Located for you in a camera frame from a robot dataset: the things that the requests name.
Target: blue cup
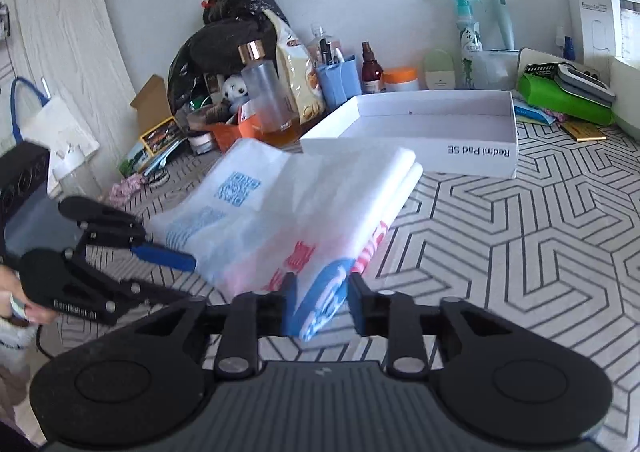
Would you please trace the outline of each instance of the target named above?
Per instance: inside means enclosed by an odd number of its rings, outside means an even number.
[[[351,55],[344,62],[338,64],[318,66],[316,71],[324,95],[324,102],[330,112],[335,111],[350,98],[362,95],[355,55]]]

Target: small white plush toy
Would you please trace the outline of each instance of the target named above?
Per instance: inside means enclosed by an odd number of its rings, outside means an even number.
[[[232,75],[222,85],[222,95],[231,103],[229,111],[235,115],[238,108],[249,101],[249,91],[240,75]]]

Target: small bottle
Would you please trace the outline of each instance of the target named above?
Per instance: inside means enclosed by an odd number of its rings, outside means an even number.
[[[243,44],[238,51],[246,66],[241,73],[260,123],[262,141],[275,147],[295,142],[300,138],[300,116],[292,108],[273,62],[264,58],[262,42]]]
[[[63,197],[86,196],[98,199],[102,190],[95,181],[94,173],[84,159],[84,153],[79,145],[69,144],[66,153],[56,153],[60,161],[53,168],[53,176],[60,182]]]
[[[362,83],[365,94],[382,93],[385,91],[385,82],[382,78],[383,69],[378,64],[369,42],[362,43]]]
[[[559,55],[559,57],[564,57],[564,27],[563,26],[556,27],[556,46],[558,47],[558,52],[555,55]]]
[[[566,60],[575,60],[574,39],[570,37],[564,38],[564,52],[562,56]]]
[[[326,43],[329,45],[329,48],[331,48],[332,58],[336,57],[335,49],[342,48],[340,45],[340,40],[335,38],[334,36],[330,36],[326,31],[324,31],[324,28],[322,28],[322,26],[319,25],[318,23],[313,23],[311,25],[311,33],[313,34],[314,39],[313,41],[309,42],[309,44],[306,45],[306,48],[308,49],[309,55],[311,55],[311,59],[314,62],[314,64],[316,66],[322,66],[324,64],[324,61],[322,60],[320,40],[324,39]]]

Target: white shopping bag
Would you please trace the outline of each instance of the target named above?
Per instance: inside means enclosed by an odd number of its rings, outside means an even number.
[[[348,273],[383,217],[401,208],[399,190],[403,204],[417,183],[414,162],[406,149],[292,155],[243,139],[147,228],[155,242],[194,255],[196,271],[229,301],[278,289],[294,272],[287,333],[308,340],[344,301]]]

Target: person's hand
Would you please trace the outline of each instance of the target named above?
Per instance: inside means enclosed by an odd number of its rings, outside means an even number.
[[[34,304],[22,291],[20,280],[14,270],[0,266],[0,317],[10,319],[13,314],[11,296],[24,302],[24,313],[33,324],[51,324],[58,314],[55,311]]]

